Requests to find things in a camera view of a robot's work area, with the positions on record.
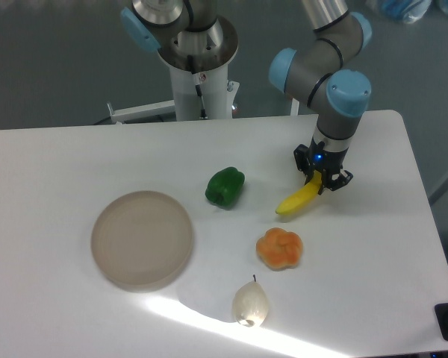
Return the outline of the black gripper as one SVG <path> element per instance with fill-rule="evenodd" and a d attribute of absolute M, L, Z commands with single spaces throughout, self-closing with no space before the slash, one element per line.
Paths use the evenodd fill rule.
<path fill-rule="evenodd" d="M 305 186 L 311 182 L 315 172 L 321 174 L 318 195 L 326 189 L 334 192 L 346 186 L 353 174 L 343 169 L 343 161 L 349 149 L 349 140 L 336 140 L 326 136 L 312 138 L 309 146 L 300 144 L 294 151 L 296 167 L 305 176 Z"/>

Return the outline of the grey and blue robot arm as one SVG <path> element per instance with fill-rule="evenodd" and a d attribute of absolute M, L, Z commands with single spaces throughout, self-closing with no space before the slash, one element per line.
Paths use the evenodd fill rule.
<path fill-rule="evenodd" d="M 306 1 L 304 8 L 314 44 L 306 52 L 281 50 L 268 78 L 317 114 L 311 142 L 298 146 L 294 158 L 307 180 L 319 177 L 320 190 L 335 191 L 352 180 L 343 160 L 371 94 L 367 77 L 345 64 L 366 47 L 372 28 L 344 1 Z M 120 19 L 139 48 L 168 66 L 178 120 L 231 116 L 227 76 L 238 37 L 215 1 L 133 1 Z"/>

